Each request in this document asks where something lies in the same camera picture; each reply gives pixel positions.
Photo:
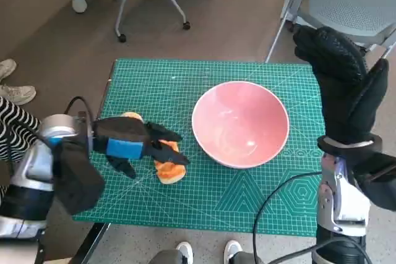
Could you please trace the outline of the robot right hand black glove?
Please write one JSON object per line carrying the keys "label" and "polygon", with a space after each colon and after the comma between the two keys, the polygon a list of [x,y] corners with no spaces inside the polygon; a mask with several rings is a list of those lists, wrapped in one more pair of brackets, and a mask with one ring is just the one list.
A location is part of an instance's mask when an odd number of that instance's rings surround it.
{"label": "robot right hand black glove", "polygon": [[330,27],[301,26],[293,41],[318,82],[326,136],[344,145],[369,141],[388,87],[388,60],[368,69],[354,42]]}

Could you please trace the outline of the robot left hand blue tape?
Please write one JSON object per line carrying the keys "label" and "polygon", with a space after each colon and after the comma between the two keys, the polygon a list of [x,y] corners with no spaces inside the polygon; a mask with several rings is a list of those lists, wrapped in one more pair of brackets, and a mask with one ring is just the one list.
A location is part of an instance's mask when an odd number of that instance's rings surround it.
{"label": "robot left hand blue tape", "polygon": [[136,172],[130,160],[151,156],[161,163],[187,165],[189,160],[168,142],[178,143],[182,136],[166,127],[133,117],[108,117],[93,123],[93,150],[106,156],[109,164],[127,177]]}

